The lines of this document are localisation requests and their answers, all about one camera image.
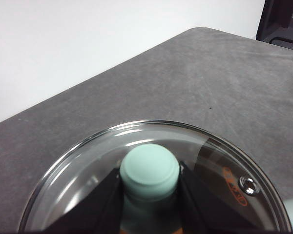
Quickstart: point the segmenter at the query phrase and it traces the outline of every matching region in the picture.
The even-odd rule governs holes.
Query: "clear glass lid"
[[[203,129],[162,120],[121,124],[74,146],[38,183],[23,214],[20,231],[48,227],[119,167],[131,149],[145,143],[169,149],[213,193],[258,228],[291,231],[275,188],[245,153]]]

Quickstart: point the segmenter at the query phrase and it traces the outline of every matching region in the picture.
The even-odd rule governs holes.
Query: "white background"
[[[255,38],[265,0],[0,0],[0,122],[192,27]]]

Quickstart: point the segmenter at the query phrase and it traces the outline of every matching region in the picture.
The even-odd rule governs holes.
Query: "mint green knob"
[[[125,156],[120,174],[128,196],[146,202],[159,201],[175,191],[179,163],[165,147],[144,144]]]

